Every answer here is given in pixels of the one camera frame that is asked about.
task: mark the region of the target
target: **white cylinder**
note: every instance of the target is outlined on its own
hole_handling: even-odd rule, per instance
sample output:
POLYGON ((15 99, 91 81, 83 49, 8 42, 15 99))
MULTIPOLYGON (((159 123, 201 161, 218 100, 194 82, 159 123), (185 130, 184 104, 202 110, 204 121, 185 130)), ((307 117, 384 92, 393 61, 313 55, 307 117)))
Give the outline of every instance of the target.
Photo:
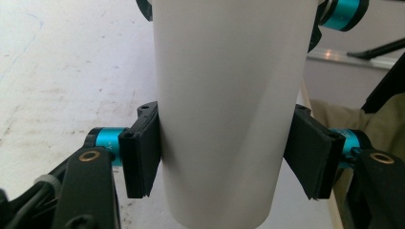
POLYGON ((153 1, 164 187, 185 227, 268 216, 318 2, 153 1))

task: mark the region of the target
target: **teal cylindrical connector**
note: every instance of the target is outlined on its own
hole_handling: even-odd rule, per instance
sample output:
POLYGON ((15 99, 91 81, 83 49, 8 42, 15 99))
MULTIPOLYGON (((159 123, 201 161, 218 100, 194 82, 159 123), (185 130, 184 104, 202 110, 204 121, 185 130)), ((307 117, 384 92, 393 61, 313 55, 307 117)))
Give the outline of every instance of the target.
POLYGON ((322 26, 342 31, 355 17, 359 8, 360 0, 338 0, 333 13, 322 26))
POLYGON ((121 157, 119 155, 119 142, 118 136, 124 131, 123 127, 103 128, 98 133, 96 146, 103 146, 106 150, 111 152, 115 159, 113 166, 122 166, 121 157))
POLYGON ((340 168, 353 168, 353 162, 356 161, 358 154, 361 152, 360 140, 357 135, 350 129, 330 129, 333 132, 344 136, 346 138, 345 145, 343 146, 342 158, 339 161, 340 168))

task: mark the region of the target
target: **black metal bracket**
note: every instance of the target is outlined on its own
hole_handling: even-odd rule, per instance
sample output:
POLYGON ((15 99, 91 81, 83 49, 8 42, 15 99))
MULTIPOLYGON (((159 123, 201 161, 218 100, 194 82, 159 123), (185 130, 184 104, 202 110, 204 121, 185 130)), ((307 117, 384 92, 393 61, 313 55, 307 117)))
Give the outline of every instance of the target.
POLYGON ((161 157, 158 102, 138 108, 138 120, 118 137, 128 198, 150 195, 161 157))
POLYGON ((104 148, 81 148, 70 156, 53 216, 58 228, 119 228, 112 155, 104 148))
POLYGON ((329 198, 345 138, 310 116, 310 109, 296 105, 284 159, 297 176, 308 198, 329 198))
POLYGON ((360 154, 347 194, 355 228, 405 228, 404 176, 400 158, 375 149, 360 154))
POLYGON ((137 0, 140 12, 148 21, 153 21, 152 5, 148 0, 137 0))

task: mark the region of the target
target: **brass insert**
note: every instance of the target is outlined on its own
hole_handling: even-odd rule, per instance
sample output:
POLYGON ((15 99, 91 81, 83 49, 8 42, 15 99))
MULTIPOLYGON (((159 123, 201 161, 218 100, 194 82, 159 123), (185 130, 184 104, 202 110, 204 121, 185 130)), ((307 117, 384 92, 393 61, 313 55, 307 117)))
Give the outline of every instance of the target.
POLYGON ((99 151, 88 151, 83 153, 78 159, 83 162, 92 161, 100 156, 99 151))
POLYGON ((370 154, 370 156, 372 157, 372 159, 383 164, 394 164, 395 162, 390 156, 386 156, 380 153, 372 153, 370 154))

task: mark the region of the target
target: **black cable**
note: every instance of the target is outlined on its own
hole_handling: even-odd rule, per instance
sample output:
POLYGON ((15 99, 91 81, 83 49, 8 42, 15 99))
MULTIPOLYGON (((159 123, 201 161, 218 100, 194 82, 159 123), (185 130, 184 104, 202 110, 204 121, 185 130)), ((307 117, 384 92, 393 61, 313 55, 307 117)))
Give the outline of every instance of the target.
POLYGON ((14 218, 7 224, 5 229, 21 228, 27 222, 27 220, 31 218, 32 213, 35 211, 38 204, 42 203, 52 193, 52 185, 42 183, 42 187, 39 189, 39 191, 16 212, 14 218))
POLYGON ((16 213, 22 206, 24 206, 43 186, 43 182, 35 183, 29 190, 27 190, 23 195, 15 198, 10 202, 11 209, 16 213))
POLYGON ((56 168, 49 172, 49 175, 56 177, 61 183, 63 182, 63 177, 65 176, 66 165, 68 164, 69 157, 66 158, 62 163, 60 163, 56 168))
POLYGON ((405 93, 405 53, 369 95, 361 108, 366 114, 374 114, 394 95, 405 93))

